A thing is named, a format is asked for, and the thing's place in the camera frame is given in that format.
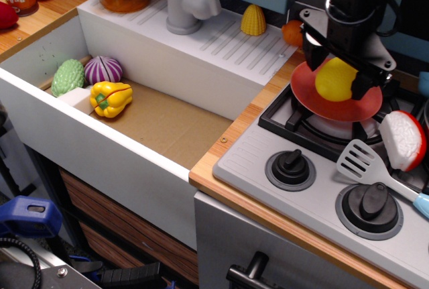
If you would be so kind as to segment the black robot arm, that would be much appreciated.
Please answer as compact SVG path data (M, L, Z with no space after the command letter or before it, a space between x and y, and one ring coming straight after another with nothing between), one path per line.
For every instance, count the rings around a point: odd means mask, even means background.
M384 86L396 62L382 43L402 22L396 0L326 0L324 10L300 12L307 65L316 70L333 54L357 70L351 98L362 99L369 89Z

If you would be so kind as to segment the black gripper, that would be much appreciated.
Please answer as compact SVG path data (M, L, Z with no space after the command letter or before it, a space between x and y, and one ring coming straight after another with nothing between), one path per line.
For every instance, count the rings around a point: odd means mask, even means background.
M391 78L396 61L381 42L367 29L367 20L342 22L327 11L305 8L302 20L302 49L309 68L316 70L329 54L340 58L358 73L351 84L352 100L361 100L366 93Z

